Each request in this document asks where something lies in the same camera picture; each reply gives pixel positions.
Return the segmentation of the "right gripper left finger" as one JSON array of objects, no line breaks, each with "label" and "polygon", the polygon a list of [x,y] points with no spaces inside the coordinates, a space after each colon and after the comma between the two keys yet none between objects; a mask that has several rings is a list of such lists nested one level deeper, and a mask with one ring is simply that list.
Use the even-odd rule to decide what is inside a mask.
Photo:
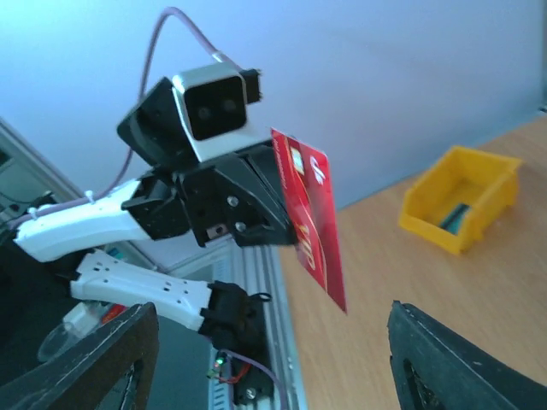
[{"label": "right gripper left finger", "polygon": [[2,409],[95,409],[127,373],[121,409],[145,409],[159,351],[153,303],[137,304],[72,348],[1,387]]}]

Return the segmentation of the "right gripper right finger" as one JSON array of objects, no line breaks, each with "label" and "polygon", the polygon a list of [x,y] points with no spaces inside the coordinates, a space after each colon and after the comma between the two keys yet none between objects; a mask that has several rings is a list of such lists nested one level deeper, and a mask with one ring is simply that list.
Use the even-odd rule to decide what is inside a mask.
[{"label": "right gripper right finger", "polygon": [[401,409],[545,409],[546,387],[410,303],[394,301],[387,322]]}]

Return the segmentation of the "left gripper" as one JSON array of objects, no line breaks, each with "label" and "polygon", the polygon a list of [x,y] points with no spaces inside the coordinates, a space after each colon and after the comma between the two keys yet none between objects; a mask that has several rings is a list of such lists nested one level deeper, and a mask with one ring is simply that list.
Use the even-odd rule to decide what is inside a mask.
[{"label": "left gripper", "polygon": [[153,169],[121,208],[154,241],[192,232],[200,247],[225,235],[241,248],[297,243],[271,143],[178,172]]}]

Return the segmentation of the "red credit card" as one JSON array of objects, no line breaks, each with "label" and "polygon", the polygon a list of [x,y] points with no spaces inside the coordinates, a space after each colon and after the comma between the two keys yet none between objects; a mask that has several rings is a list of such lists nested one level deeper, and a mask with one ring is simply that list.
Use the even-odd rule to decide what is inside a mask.
[{"label": "red credit card", "polygon": [[347,301],[329,160],[324,152],[272,129],[287,213],[297,235],[297,258],[345,313]]}]

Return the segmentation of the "teal credit card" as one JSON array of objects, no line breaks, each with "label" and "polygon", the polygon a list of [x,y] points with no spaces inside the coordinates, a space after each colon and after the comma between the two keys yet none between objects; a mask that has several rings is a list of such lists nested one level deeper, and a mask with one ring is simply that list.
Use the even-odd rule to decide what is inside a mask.
[{"label": "teal credit card", "polygon": [[467,213],[471,207],[466,203],[456,205],[441,221],[439,227],[452,235],[457,236]]}]

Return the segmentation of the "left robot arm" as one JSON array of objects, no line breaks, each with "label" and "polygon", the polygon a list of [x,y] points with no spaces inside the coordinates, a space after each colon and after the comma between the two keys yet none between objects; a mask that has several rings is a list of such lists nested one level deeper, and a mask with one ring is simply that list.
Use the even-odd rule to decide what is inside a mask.
[{"label": "left robot arm", "polygon": [[151,302],[159,315],[205,336],[216,349],[245,355],[265,348],[263,297],[223,279],[161,272],[136,244],[186,235],[201,247],[224,237],[241,248],[297,241],[270,142],[178,173],[154,169],[75,207],[30,208],[10,226],[15,244],[55,267],[74,298]]}]

